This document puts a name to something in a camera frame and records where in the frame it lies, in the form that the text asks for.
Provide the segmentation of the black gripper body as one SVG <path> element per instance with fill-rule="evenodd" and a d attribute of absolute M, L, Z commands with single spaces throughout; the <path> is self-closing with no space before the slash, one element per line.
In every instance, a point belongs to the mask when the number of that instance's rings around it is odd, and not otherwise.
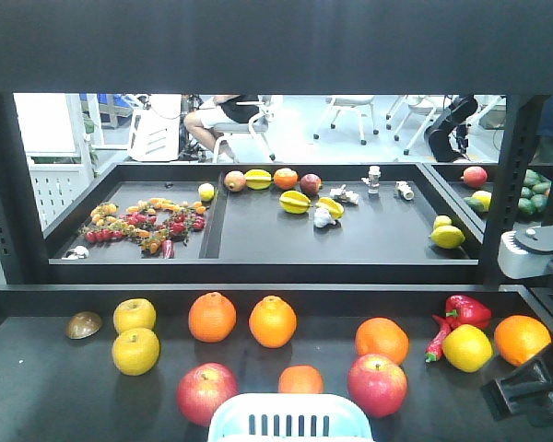
<path fill-rule="evenodd" d="M 553 260 L 501 260 L 500 269 L 512 279 L 553 275 Z M 553 288 L 538 293 L 553 313 Z M 481 392 L 496 420 L 524 415 L 533 426 L 553 426 L 553 343 L 507 376 L 491 380 Z"/>

